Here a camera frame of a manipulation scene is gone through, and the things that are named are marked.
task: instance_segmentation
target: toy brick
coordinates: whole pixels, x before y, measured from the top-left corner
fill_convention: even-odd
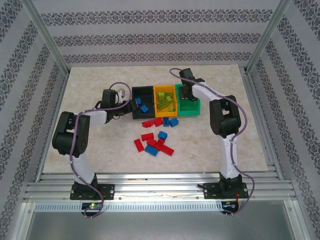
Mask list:
[[[164,92],[158,92],[158,99],[159,102],[162,102],[163,100],[165,100],[165,93]]]
[[[147,133],[147,134],[141,135],[142,141],[147,141],[148,139],[154,139],[154,138],[155,137],[153,133]]]
[[[142,145],[142,142],[140,141],[140,139],[136,139],[134,140],[134,144],[136,146],[136,149],[138,149],[138,152],[142,152],[144,150],[144,146]]]
[[[165,133],[164,131],[160,131],[158,134],[158,138],[163,139],[163,140],[166,140],[167,136],[168,136],[168,134]]]
[[[158,109],[164,109],[166,106],[168,106],[169,105],[169,103],[168,103],[168,101],[167,100],[164,100],[164,101],[162,101],[162,102],[159,102],[156,106],[158,107]]]
[[[169,127],[170,126],[168,117],[164,117],[163,118],[163,126],[164,127]]]
[[[155,120],[153,120],[153,122],[156,127],[159,127],[160,125],[162,125],[164,123],[164,121],[162,120],[161,117],[156,118]]]
[[[148,114],[149,113],[149,108],[147,108],[146,105],[143,105],[142,107],[140,107],[140,109],[144,114]]]
[[[152,127],[153,124],[154,124],[154,121],[153,121],[153,120],[144,121],[144,122],[142,122],[142,127],[144,127],[144,128],[150,128],[150,127]]]
[[[179,124],[179,121],[177,118],[172,118],[170,121],[169,121],[169,124],[170,126],[173,128],[175,126],[177,126]]]
[[[148,154],[151,154],[152,156],[157,156],[159,150],[155,149],[154,147],[152,146],[146,146],[145,147],[145,151],[148,153]]]
[[[146,144],[154,147],[156,145],[157,141],[154,140],[153,138],[149,138],[148,141],[146,141]]]
[[[166,145],[162,145],[160,151],[171,157],[175,150],[171,149]]]
[[[134,100],[135,100],[136,104],[138,104],[138,106],[141,107],[141,98],[138,97],[138,98],[135,98]]]
[[[165,98],[165,100],[166,100],[168,103],[172,103],[172,98],[171,98],[170,96],[167,96],[167,97]]]
[[[171,97],[172,98],[172,92],[165,92],[164,93],[165,97]]]
[[[162,146],[165,143],[164,139],[158,139],[158,141],[156,142],[159,146]]]

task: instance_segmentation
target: beige table surface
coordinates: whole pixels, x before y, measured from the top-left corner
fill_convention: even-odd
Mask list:
[[[257,129],[250,109],[242,77],[237,65],[175,66],[191,68],[196,78],[221,94],[235,95],[237,102],[248,115],[248,127],[239,136],[237,153],[240,169],[267,171]],[[91,109],[101,100],[102,92],[114,82],[125,82],[131,87],[179,84],[181,81],[169,73],[172,66],[116,66],[73,67],[68,79],[60,113],[80,112]],[[118,85],[114,89],[126,88]],[[143,128],[142,120],[133,120],[132,114],[96,126],[89,131],[86,150],[90,164],[96,173],[186,173],[219,172],[221,154],[217,137],[210,128],[209,104],[201,103],[198,117],[178,118],[176,127]],[[165,144],[174,149],[170,157],[159,152],[154,157],[143,151],[138,153],[134,140],[141,134],[159,131],[168,134]],[[69,162],[50,146],[44,165],[44,173],[71,173]]]

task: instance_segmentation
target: black bin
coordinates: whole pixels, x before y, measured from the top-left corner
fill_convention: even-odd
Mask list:
[[[153,86],[134,86],[132,87],[132,99],[141,99],[141,106],[146,105],[149,113],[144,113],[138,108],[132,112],[133,119],[154,119],[155,114],[155,100]]]

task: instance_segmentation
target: blue block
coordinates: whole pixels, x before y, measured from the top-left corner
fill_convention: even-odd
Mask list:
[[[149,108],[147,108],[146,105],[143,105],[142,107],[140,107],[141,111],[145,114],[148,114],[149,113]]]
[[[138,104],[138,107],[141,107],[141,98],[138,97],[138,98],[135,98],[134,100],[135,100],[136,104]]]
[[[166,134],[164,131],[160,131],[158,134],[158,138],[163,140],[166,140],[167,136],[168,134]]]
[[[170,124],[170,126],[173,128],[173,127],[175,127],[175,126],[177,126],[177,125],[179,124],[179,121],[178,121],[178,119],[176,119],[176,118],[172,118],[172,119],[169,121],[169,124]]]
[[[168,117],[164,117],[163,118],[163,126],[164,127],[169,127],[169,118]]]
[[[155,149],[154,147],[152,147],[152,146],[150,146],[150,145],[146,146],[144,150],[145,150],[148,154],[151,154],[152,156],[157,156],[157,154],[158,154],[158,152],[159,152],[157,149]]]

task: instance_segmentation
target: patterned wallpaper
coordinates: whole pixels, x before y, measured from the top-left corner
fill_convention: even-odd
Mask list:
[[[278,0],[110,2],[35,1],[69,66],[244,67]]]
[[[292,179],[311,239],[320,239],[319,5],[293,1],[252,78],[276,155]]]
[[[0,240],[35,179],[65,81],[19,1],[0,0]]]

